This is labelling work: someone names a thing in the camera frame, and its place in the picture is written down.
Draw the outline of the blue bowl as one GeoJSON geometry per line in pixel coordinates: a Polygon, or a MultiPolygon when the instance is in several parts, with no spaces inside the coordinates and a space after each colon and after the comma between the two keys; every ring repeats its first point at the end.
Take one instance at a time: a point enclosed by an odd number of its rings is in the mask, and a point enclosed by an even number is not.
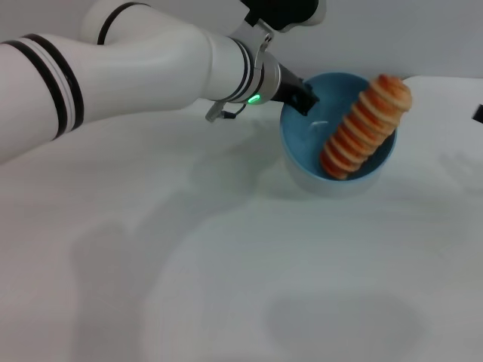
{"type": "Polygon", "coordinates": [[[345,180],[327,174],[321,168],[319,154],[358,94],[368,88],[369,80],[351,73],[327,72],[305,82],[319,98],[308,115],[301,115],[288,105],[281,110],[280,139],[288,172],[300,188],[317,196],[348,198],[366,192],[378,181],[395,148],[397,133],[388,137],[361,168],[345,180]]]}

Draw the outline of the orange striped bread loaf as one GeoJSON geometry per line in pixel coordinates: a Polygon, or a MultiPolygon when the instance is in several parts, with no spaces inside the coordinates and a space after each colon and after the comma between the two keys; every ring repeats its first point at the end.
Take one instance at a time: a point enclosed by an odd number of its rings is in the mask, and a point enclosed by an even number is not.
{"type": "Polygon", "coordinates": [[[319,156],[321,168],[345,180],[394,133],[411,107],[411,90],[400,78],[381,74],[372,79],[325,141],[319,156]]]}

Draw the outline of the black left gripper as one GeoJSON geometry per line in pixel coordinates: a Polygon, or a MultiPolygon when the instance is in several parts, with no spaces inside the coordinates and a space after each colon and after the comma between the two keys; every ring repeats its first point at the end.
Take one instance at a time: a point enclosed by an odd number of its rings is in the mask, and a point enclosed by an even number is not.
{"type": "Polygon", "coordinates": [[[292,71],[281,63],[278,65],[280,70],[280,82],[275,95],[271,98],[276,102],[288,102],[299,114],[307,116],[309,111],[319,101],[313,88],[302,78],[299,78],[292,71]]]}

